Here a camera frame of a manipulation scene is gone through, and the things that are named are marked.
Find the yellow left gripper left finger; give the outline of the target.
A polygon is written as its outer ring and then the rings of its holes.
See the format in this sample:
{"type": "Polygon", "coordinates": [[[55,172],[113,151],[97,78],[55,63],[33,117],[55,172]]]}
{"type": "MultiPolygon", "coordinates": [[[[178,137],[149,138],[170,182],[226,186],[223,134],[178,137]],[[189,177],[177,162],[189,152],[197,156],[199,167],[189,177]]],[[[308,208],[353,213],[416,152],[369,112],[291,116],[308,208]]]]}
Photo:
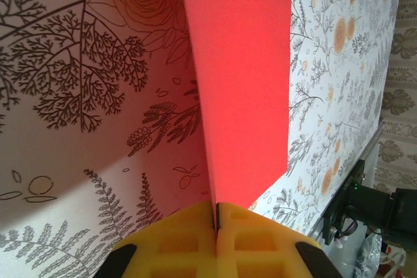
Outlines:
{"type": "Polygon", "coordinates": [[[136,250],[123,277],[215,277],[211,203],[191,205],[121,240],[136,250]]]}

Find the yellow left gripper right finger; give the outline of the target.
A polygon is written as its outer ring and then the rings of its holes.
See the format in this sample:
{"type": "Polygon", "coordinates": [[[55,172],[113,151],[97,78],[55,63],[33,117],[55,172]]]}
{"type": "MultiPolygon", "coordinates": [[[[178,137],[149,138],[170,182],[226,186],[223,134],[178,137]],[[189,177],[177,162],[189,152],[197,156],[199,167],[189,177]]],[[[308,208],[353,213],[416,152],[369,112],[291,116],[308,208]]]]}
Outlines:
{"type": "Polygon", "coordinates": [[[330,276],[330,260],[314,239],[234,204],[217,211],[218,277],[330,276]]]}

